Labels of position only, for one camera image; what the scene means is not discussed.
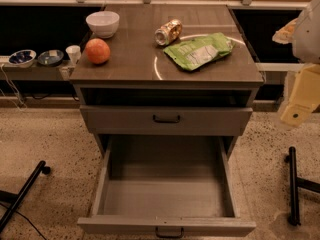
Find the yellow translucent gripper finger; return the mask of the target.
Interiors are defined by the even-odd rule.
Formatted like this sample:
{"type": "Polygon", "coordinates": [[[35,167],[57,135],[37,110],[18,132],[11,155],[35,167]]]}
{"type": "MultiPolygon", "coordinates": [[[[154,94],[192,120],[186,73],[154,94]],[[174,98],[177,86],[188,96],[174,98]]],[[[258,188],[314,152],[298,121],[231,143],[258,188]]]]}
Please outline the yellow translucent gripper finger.
{"type": "Polygon", "coordinates": [[[293,34],[296,27],[296,19],[291,20],[281,29],[277,30],[272,37],[272,40],[279,44],[289,44],[293,40],[293,34]]]}

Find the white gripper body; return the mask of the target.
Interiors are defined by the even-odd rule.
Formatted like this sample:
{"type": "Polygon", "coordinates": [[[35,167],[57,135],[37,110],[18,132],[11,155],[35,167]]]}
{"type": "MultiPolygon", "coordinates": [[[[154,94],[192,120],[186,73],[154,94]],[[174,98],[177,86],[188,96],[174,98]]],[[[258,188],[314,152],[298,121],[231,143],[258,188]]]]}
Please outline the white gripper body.
{"type": "Polygon", "coordinates": [[[290,127],[298,127],[320,105],[320,65],[305,64],[297,72],[287,73],[284,101],[279,108],[279,119],[290,127]]]}

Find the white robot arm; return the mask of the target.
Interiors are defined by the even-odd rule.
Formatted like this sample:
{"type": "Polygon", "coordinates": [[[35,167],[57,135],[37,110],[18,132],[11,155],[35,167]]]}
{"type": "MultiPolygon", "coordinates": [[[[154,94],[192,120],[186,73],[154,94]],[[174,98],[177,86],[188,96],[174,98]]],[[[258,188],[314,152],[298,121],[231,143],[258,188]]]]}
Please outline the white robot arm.
{"type": "Polygon", "coordinates": [[[304,63],[295,74],[290,73],[280,105],[280,122],[298,127],[320,105],[320,0],[312,0],[299,16],[276,31],[272,40],[292,44],[293,55],[304,63]]]}

